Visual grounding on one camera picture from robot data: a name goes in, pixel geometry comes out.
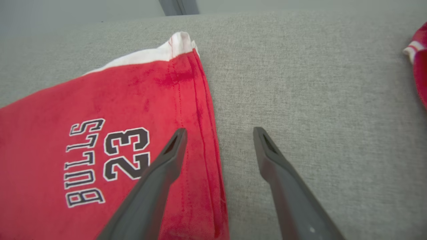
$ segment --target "garment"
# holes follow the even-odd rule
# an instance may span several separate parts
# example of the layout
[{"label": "garment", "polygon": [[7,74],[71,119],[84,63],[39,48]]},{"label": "garment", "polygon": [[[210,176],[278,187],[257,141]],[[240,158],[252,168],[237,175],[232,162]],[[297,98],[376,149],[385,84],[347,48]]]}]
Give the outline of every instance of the garment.
[{"label": "garment", "polygon": [[424,106],[427,108],[427,22],[418,29],[412,42],[403,52],[413,64],[415,85]]},{"label": "garment", "polygon": [[177,128],[159,239],[228,239],[212,99],[185,32],[0,109],[0,239],[94,239]]}]

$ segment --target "black lettering with white outline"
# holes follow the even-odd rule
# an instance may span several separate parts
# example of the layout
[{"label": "black lettering with white outline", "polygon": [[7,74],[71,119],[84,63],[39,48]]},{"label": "black lettering with white outline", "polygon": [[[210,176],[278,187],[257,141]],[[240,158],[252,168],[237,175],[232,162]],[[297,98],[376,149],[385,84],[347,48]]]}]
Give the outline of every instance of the black lettering with white outline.
[{"label": "black lettering with white outline", "polygon": [[98,188],[84,189],[65,194],[68,208],[73,208],[79,205],[90,204],[93,202],[105,203],[102,191]]},{"label": "black lettering with white outline", "polygon": [[[69,179],[73,178],[81,178],[81,177],[87,177],[86,179],[79,179],[75,181],[68,181]],[[84,170],[84,171],[78,171],[78,172],[72,172],[72,173],[65,173],[64,174],[64,188],[68,189],[71,187],[77,187],[77,186],[83,186],[92,184],[95,182],[95,172],[93,169]]]},{"label": "black lettering with white outline", "polygon": [[83,152],[83,157],[86,157],[85,160],[75,161],[75,162],[66,162],[64,164],[64,170],[68,170],[70,167],[82,166],[82,165],[94,165],[95,164],[95,151]]},{"label": "black lettering with white outline", "polygon": [[133,162],[137,165],[136,167],[125,156],[109,159],[104,163],[104,179],[117,180],[117,171],[114,170],[114,167],[120,168],[130,179],[140,179],[142,172],[150,165],[150,153],[134,154]]},{"label": "black lettering with white outline", "polygon": [[104,139],[104,152],[108,156],[119,154],[119,148],[114,145],[114,140],[119,140],[119,146],[131,144],[131,138],[137,137],[138,140],[133,144],[134,152],[144,150],[150,143],[149,132],[145,128],[127,129],[125,131],[110,132]]},{"label": "black lettering with white outline", "polygon": [[89,125],[93,125],[91,128],[89,128],[89,132],[101,131],[102,127],[104,126],[104,123],[105,123],[105,119],[97,118],[97,119],[84,121],[81,124],[78,124],[78,123],[73,124],[71,126],[70,136],[80,135],[85,133]]},{"label": "black lettering with white outline", "polygon": [[79,149],[79,148],[93,148],[93,147],[95,147],[95,144],[97,143],[97,139],[98,139],[98,134],[97,133],[87,135],[86,136],[86,140],[89,140],[89,142],[68,145],[65,148],[65,152],[69,152],[69,151],[71,151],[73,149]]}]

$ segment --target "red garment with white stripe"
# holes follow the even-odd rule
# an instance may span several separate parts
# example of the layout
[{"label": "red garment with white stripe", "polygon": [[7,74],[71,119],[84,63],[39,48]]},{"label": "red garment with white stripe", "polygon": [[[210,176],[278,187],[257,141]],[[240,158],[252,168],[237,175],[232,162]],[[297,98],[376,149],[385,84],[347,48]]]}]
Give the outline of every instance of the red garment with white stripe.
[{"label": "red garment with white stripe", "polygon": [[0,239],[96,238],[181,127],[159,239],[228,239],[212,99],[184,32],[0,109]]},{"label": "red garment with white stripe", "polygon": [[414,65],[415,85],[421,101],[427,108],[427,22],[415,33],[404,53]]}]

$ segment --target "red towel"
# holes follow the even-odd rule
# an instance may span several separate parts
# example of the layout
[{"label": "red towel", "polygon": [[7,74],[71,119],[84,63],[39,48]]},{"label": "red towel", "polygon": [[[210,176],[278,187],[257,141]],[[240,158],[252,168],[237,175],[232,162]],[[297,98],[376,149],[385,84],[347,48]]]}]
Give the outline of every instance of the red towel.
[{"label": "red towel", "polygon": [[0,239],[96,238],[181,127],[159,239],[228,239],[212,99],[184,32],[0,109]]},{"label": "red towel", "polygon": [[427,108],[427,22],[415,33],[404,53],[414,65],[415,85],[421,101]]}]

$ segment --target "gray fabric surface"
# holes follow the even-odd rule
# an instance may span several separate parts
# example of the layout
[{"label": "gray fabric surface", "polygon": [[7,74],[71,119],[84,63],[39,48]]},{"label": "gray fabric surface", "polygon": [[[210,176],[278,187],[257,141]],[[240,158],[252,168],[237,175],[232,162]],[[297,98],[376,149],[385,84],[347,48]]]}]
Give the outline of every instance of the gray fabric surface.
[{"label": "gray fabric surface", "polygon": [[94,23],[0,45],[0,106],[188,31],[212,93],[232,239],[279,239],[264,127],[350,240],[424,239],[427,114],[401,50],[427,7]]}]

